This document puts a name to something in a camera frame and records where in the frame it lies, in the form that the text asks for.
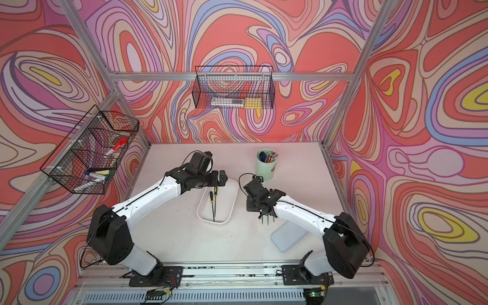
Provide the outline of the file tool four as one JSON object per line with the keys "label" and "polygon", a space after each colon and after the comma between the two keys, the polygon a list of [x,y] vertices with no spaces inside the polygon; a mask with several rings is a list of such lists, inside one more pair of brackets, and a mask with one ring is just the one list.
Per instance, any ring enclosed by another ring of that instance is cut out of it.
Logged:
{"label": "file tool four", "polygon": [[213,189],[213,221],[216,221],[216,212],[217,212],[217,192],[218,192],[218,187],[214,187]]}

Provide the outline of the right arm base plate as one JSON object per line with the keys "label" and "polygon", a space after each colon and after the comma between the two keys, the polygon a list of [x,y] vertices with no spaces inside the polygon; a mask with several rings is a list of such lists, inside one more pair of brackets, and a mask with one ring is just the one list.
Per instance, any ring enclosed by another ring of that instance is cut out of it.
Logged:
{"label": "right arm base plate", "polygon": [[321,285],[328,287],[334,284],[332,273],[315,276],[305,267],[299,265],[283,265],[276,271],[276,275],[282,277],[285,286]]}

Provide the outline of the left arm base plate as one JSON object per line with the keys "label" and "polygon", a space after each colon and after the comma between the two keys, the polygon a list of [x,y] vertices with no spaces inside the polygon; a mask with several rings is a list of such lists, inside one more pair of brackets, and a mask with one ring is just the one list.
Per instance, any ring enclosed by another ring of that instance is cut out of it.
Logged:
{"label": "left arm base plate", "polygon": [[157,264],[147,276],[136,272],[132,273],[129,281],[130,287],[161,287],[169,285],[171,288],[180,286],[184,268],[182,266],[163,266]]}

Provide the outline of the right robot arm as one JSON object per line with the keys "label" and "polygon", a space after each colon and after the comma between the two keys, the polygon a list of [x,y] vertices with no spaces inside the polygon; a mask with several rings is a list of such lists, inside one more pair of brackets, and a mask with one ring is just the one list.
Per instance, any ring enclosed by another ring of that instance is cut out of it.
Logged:
{"label": "right robot arm", "polygon": [[336,216],[320,212],[278,189],[243,193],[247,197],[247,211],[259,213],[259,219],[268,216],[283,219],[322,240],[324,249],[310,250],[299,263],[303,280],[330,272],[352,279],[370,253],[365,236],[348,213]]}

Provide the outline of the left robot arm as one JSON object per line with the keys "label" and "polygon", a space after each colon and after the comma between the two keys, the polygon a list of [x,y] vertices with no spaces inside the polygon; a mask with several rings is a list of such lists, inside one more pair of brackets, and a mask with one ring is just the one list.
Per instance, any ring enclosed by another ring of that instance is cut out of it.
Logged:
{"label": "left robot arm", "polygon": [[87,245],[109,265],[120,264],[132,271],[148,276],[156,269],[159,260],[134,244],[131,231],[151,212],[162,204],[187,191],[206,187],[223,187],[226,172],[188,172],[177,167],[145,191],[113,207],[101,205],[94,210],[87,235]]}

